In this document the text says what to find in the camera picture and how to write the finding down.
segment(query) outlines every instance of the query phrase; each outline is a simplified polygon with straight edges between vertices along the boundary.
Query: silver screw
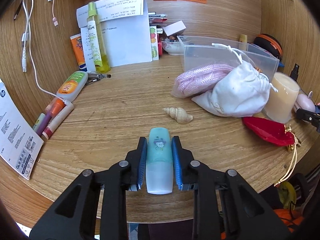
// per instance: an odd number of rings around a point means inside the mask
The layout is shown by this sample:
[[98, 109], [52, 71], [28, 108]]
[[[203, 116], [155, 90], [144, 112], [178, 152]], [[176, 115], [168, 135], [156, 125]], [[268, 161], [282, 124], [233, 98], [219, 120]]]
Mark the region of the silver screw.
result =
[[120, 161], [120, 162], [119, 162], [119, 166], [120, 166], [120, 167], [126, 167], [126, 166], [128, 166], [128, 164], [129, 164], [129, 163], [128, 163], [127, 161]]
[[88, 176], [90, 176], [91, 175], [91, 173], [92, 173], [92, 171], [91, 170], [84, 170], [84, 171], [82, 171], [82, 175], [83, 176], [85, 176], [85, 177], [88, 177]]
[[237, 175], [237, 172], [235, 170], [228, 170], [228, 174], [231, 176], [231, 177], [234, 177]]
[[200, 162], [197, 161], [197, 160], [191, 161], [190, 164], [191, 164], [192, 167], [199, 167], [200, 166]]

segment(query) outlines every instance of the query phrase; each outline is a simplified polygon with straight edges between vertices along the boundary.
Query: clear plastic box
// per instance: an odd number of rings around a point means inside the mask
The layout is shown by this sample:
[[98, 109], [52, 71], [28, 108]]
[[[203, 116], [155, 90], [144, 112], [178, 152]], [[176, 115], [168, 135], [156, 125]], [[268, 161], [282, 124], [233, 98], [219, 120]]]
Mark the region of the clear plastic box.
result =
[[215, 48], [212, 43], [224, 44], [243, 51], [269, 78], [270, 82], [279, 65], [279, 59], [248, 43], [198, 36], [178, 36], [178, 39], [184, 47], [184, 55], [181, 57], [184, 71], [206, 64], [225, 63], [234, 67], [239, 65], [235, 54], [227, 49]]

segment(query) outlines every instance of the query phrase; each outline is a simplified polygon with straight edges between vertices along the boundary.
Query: white drawstring pouch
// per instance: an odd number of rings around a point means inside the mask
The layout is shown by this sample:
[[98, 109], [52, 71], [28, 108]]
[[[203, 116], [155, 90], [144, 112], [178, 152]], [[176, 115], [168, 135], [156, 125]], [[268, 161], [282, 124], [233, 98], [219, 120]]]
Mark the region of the white drawstring pouch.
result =
[[261, 112], [269, 99], [270, 88], [276, 92], [277, 89], [269, 83], [266, 75], [242, 60], [241, 55], [239, 61], [241, 64], [220, 80], [213, 90], [193, 97], [192, 101], [218, 116], [246, 117]]

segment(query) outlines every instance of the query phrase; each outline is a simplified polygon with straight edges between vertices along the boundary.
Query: black spray nozzle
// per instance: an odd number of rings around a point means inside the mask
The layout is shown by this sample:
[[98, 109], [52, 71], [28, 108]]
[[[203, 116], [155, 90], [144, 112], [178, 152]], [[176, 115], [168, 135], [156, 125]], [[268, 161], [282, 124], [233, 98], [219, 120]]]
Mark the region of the black spray nozzle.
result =
[[299, 65], [294, 64], [293, 70], [291, 71], [290, 77], [296, 82], [298, 79], [298, 73], [299, 73]]

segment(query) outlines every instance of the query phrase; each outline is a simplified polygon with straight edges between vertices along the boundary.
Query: pink round object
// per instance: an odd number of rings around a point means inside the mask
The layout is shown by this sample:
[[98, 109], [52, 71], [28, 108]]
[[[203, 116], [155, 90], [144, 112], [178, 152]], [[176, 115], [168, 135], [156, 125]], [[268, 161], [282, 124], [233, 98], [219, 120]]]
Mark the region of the pink round object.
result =
[[179, 75], [174, 82], [171, 94], [185, 98], [213, 89], [234, 67], [226, 64], [211, 64], [191, 69]]
[[316, 107], [313, 101], [305, 94], [299, 94], [297, 96], [296, 102], [300, 105], [300, 107], [304, 110], [311, 111], [313, 113], [316, 112]]

